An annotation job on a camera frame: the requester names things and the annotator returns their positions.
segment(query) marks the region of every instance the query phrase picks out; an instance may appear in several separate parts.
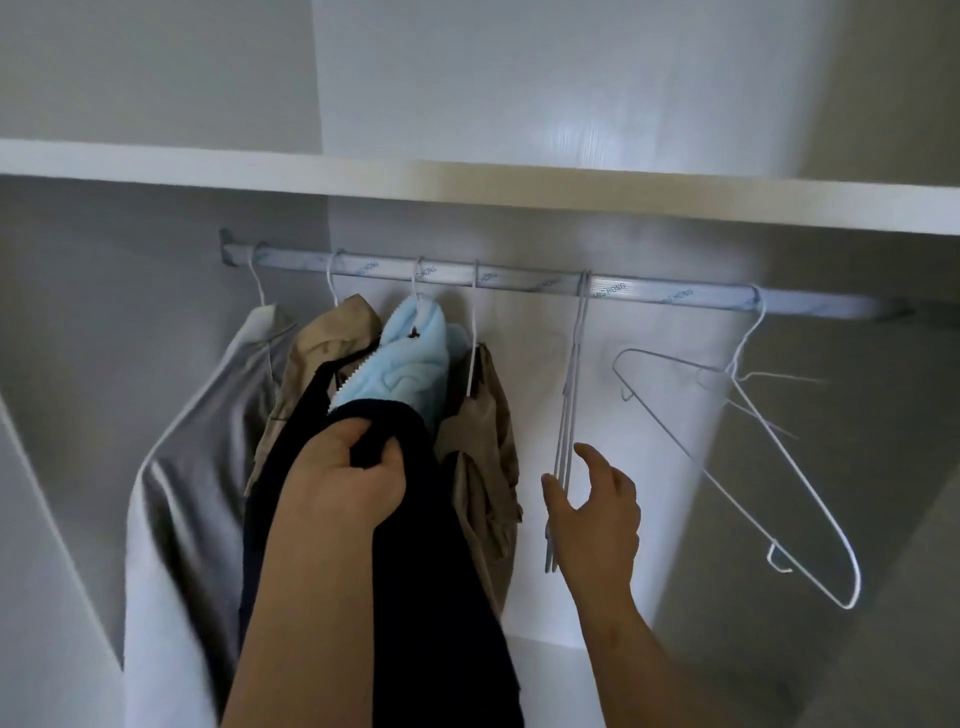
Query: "beige garment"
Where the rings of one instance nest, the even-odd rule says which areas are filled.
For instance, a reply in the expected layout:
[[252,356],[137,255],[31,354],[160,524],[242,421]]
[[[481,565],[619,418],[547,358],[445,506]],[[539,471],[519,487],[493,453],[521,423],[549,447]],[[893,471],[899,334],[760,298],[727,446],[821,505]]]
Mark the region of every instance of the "beige garment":
[[276,406],[270,413],[267,428],[256,446],[253,456],[253,472],[247,481],[247,491],[260,476],[260,470],[276,438],[293,414],[300,396],[310,384],[317,368],[327,361],[336,361],[352,353],[361,352],[380,337],[383,325],[376,311],[360,296],[350,296],[346,301],[318,316],[303,327],[294,339],[283,372],[283,383]]
[[[476,351],[472,397],[466,397],[470,357],[450,368],[446,409],[434,451],[453,471],[453,507],[464,529],[487,598],[500,615],[514,573],[519,465],[507,398],[487,347]],[[447,458],[456,458],[455,463]]]

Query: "tan shirt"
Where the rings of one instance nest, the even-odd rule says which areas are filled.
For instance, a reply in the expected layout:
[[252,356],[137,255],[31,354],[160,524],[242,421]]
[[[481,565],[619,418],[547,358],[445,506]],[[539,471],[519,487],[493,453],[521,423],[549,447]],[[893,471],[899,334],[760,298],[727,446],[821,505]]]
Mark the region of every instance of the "tan shirt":
[[290,358],[283,372],[283,383],[276,406],[270,413],[267,429],[256,446],[253,471],[247,481],[245,495],[260,476],[267,454],[283,426],[297,407],[317,368],[327,361],[336,361],[361,352],[380,337],[383,325],[370,304],[361,296],[346,301],[318,316],[303,327],[294,339]]

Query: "hanging clothes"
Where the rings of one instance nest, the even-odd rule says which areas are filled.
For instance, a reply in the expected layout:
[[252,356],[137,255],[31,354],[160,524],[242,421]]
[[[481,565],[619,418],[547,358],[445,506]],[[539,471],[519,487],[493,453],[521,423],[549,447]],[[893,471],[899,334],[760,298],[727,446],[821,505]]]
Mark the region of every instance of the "hanging clothes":
[[318,369],[251,489],[241,641],[290,467],[314,435],[334,422],[361,417],[372,425],[351,449],[351,465],[375,465],[386,441],[397,437],[407,480],[403,501],[373,537],[374,725],[522,725],[506,639],[442,485],[434,438],[403,402],[354,400],[327,415],[328,388],[344,363],[330,361]]
[[[382,324],[376,311],[362,296],[354,295],[336,308],[318,316],[300,330],[290,350],[286,369],[283,371],[279,399],[274,411],[270,413],[267,429],[256,446],[247,494],[260,476],[267,454],[274,446],[276,438],[290,415],[293,414],[300,396],[306,391],[317,368],[327,361],[341,359],[374,346],[381,329]],[[353,369],[359,366],[361,361],[354,360],[352,368],[345,368],[339,372],[337,377],[331,380],[331,386],[335,389],[352,373]]]
[[516,530],[523,516],[510,407],[486,346],[477,346],[472,391],[470,357],[450,369],[446,412],[434,452],[470,548],[480,583],[497,615],[514,573]]
[[467,332],[459,324],[448,324],[436,301],[408,296],[383,328],[379,348],[333,396],[331,406],[353,400],[401,401],[435,432],[450,362],[468,349]]
[[242,494],[295,333],[255,308],[147,455],[127,514],[125,724],[216,728],[239,655]]

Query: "white shelf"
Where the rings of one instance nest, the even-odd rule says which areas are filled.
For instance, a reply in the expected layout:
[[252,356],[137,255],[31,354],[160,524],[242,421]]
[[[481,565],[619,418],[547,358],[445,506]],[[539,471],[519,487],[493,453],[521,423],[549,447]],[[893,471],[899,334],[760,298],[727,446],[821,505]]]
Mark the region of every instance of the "white shelf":
[[0,139],[0,174],[960,234],[960,188]]

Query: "left hand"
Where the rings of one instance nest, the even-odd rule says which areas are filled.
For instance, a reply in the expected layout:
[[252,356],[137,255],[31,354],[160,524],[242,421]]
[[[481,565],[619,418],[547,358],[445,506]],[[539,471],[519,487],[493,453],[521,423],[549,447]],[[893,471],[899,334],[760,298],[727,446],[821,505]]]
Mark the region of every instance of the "left hand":
[[387,441],[379,465],[350,466],[350,448],[369,427],[367,420],[341,420],[303,447],[283,484],[271,536],[278,529],[306,541],[321,529],[372,536],[396,510],[406,490],[396,438]]

